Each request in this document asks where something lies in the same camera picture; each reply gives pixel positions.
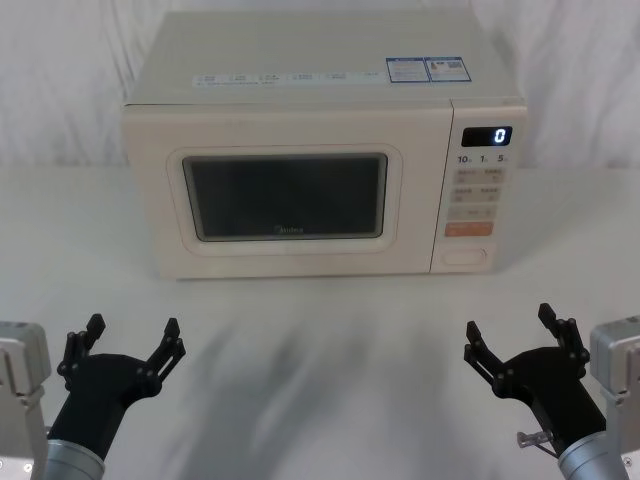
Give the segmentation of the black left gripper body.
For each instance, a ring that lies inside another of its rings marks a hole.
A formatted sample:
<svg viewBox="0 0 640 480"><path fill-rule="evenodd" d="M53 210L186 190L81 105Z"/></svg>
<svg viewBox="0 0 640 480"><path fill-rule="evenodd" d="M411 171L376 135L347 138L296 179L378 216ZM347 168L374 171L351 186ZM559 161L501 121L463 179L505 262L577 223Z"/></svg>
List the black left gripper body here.
<svg viewBox="0 0 640 480"><path fill-rule="evenodd" d="M59 364L68 396L48 438L86 449L111 447L127 409L158 395L162 377L148 362L126 355L97 354Z"/></svg>

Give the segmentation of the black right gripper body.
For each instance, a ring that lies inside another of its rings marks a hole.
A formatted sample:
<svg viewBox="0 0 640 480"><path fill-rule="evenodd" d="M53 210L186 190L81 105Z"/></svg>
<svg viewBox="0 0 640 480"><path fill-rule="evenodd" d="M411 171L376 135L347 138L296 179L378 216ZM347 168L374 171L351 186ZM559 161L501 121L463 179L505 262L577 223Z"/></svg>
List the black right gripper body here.
<svg viewBox="0 0 640 480"><path fill-rule="evenodd" d="M542 347L492 362L492 390L529 407L554 449L606 429L604 415L581 382L590 359L584 349Z"/></svg>

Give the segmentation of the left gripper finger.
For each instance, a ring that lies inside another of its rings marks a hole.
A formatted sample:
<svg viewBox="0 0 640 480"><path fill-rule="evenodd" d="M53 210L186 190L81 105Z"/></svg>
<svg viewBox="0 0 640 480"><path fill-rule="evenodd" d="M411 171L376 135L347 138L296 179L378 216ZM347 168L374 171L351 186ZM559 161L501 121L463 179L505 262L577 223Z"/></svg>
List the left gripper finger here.
<svg viewBox="0 0 640 480"><path fill-rule="evenodd" d="M139 376L148 386L161 386L185 355L179 322L176 318L170 318L159 346L143 363Z"/></svg>
<svg viewBox="0 0 640 480"><path fill-rule="evenodd" d="M86 358L94 344L101 337L106 323L100 313L94 313L84 330L69 332L66 337L63 358L57 367L60 376L71 376L78 369L80 361Z"/></svg>

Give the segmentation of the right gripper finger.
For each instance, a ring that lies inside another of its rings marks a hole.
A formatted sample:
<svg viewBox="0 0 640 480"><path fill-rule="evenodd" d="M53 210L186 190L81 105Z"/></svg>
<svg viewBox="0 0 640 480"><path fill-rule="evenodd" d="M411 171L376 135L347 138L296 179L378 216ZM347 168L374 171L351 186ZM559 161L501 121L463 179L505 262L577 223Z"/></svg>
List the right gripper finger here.
<svg viewBox="0 0 640 480"><path fill-rule="evenodd" d="M590 361L590 354L584 346L576 320L574 318L558 318L548 303L539 305L538 318L556 339L559 348L570 363L578 371L585 371L585 365Z"/></svg>
<svg viewBox="0 0 640 480"><path fill-rule="evenodd" d="M489 383L492 388L509 388L510 383L505 363L488 348L474 321L467 323L466 339L464 360Z"/></svg>

